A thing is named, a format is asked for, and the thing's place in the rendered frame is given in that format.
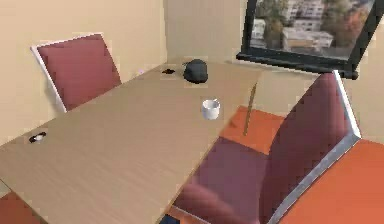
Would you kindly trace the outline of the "white mug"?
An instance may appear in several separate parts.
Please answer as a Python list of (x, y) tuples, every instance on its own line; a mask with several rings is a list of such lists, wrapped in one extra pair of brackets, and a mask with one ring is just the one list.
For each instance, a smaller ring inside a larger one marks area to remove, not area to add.
[(202, 102), (202, 115), (207, 120), (215, 120), (220, 114), (220, 102), (217, 99), (207, 99)]

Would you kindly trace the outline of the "light wooden table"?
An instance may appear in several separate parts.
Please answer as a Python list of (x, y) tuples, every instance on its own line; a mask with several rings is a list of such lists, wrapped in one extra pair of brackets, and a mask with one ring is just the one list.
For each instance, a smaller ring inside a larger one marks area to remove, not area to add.
[[(156, 224), (258, 73), (211, 63), (206, 84), (159, 66), (0, 146), (0, 180), (48, 224)], [(217, 99), (220, 114), (203, 117)]]

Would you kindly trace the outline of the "small black and white thing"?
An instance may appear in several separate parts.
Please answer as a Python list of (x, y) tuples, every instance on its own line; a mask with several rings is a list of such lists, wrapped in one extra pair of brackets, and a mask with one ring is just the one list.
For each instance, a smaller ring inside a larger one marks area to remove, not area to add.
[(36, 135), (33, 135), (29, 138), (30, 143), (41, 141), (47, 135), (46, 132), (40, 132)]

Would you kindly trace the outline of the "black round lump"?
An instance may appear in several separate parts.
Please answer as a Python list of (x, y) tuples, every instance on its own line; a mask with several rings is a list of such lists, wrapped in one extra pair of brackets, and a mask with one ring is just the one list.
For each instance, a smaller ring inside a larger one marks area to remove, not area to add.
[(207, 64), (201, 59), (193, 59), (187, 62), (183, 77), (194, 84), (205, 83), (208, 80)]

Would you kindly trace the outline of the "maroon chair with grey frame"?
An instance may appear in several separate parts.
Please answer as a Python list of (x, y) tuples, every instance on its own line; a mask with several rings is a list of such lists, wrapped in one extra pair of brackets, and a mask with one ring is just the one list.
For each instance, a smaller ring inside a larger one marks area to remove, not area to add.
[(101, 33), (31, 47), (64, 112), (122, 84)]
[(339, 72), (320, 75), (268, 154), (219, 138), (173, 205), (209, 224), (278, 224), (361, 134)]

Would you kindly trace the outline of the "black framed window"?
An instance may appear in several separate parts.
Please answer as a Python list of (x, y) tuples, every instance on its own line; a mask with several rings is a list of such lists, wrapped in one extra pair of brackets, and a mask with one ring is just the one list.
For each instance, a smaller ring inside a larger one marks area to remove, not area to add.
[(248, 0), (238, 60), (355, 80), (384, 0)]

